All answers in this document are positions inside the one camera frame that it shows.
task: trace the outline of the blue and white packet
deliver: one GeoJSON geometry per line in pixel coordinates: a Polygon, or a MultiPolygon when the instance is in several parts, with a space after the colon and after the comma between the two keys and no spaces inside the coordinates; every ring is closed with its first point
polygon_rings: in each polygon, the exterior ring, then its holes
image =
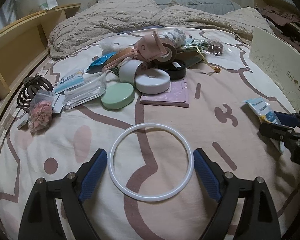
{"type": "MultiPolygon", "coordinates": [[[[252,98],[245,100],[246,103],[252,111],[259,117],[260,122],[270,122],[274,124],[282,125],[271,106],[268,102],[266,102],[263,98],[252,98]]],[[[277,141],[274,139],[270,139],[278,151],[282,154],[286,147],[284,146],[284,142],[277,141]]]]}
{"type": "Polygon", "coordinates": [[[69,88],[81,85],[84,82],[83,73],[84,68],[68,72],[63,78],[61,78],[57,86],[53,89],[53,92],[59,94],[69,88]]]}
{"type": "Polygon", "coordinates": [[[103,55],[102,57],[97,58],[94,62],[92,62],[90,64],[90,66],[88,67],[86,73],[94,74],[94,73],[97,73],[97,72],[101,72],[102,67],[104,66],[104,63],[109,58],[111,58],[114,54],[116,54],[116,52],[111,52],[111,53],[108,53],[106,55],[103,55]]]}

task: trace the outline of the pink notebook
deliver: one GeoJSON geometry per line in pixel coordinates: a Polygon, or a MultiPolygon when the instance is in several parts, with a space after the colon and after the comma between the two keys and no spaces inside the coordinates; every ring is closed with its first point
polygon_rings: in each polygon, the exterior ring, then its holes
{"type": "Polygon", "coordinates": [[[140,102],[144,105],[151,106],[181,106],[189,107],[187,79],[174,80],[170,82],[170,87],[167,91],[148,95],[142,94],[140,102]]]}

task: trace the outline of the white round container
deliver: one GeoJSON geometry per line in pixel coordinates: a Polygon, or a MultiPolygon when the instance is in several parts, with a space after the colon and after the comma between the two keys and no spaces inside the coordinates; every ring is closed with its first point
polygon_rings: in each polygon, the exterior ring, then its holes
{"type": "Polygon", "coordinates": [[[136,88],[145,94],[159,94],[166,91],[170,86],[170,76],[158,68],[150,68],[135,77],[136,88]]]}

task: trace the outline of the clear plastic box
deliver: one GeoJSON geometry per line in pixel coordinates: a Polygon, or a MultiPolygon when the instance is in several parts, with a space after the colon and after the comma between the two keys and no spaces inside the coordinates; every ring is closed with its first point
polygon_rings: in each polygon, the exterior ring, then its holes
{"type": "Polygon", "coordinates": [[[106,91],[106,73],[95,73],[84,79],[84,83],[65,90],[63,106],[71,109],[92,99],[100,97],[106,91]]]}

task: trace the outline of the pink snack bag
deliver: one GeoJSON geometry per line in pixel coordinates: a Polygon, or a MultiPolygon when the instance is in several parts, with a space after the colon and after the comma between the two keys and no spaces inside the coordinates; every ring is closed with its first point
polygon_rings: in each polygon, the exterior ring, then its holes
{"type": "Polygon", "coordinates": [[[52,120],[52,102],[56,94],[39,90],[30,102],[28,125],[30,132],[49,127],[52,120]]]}

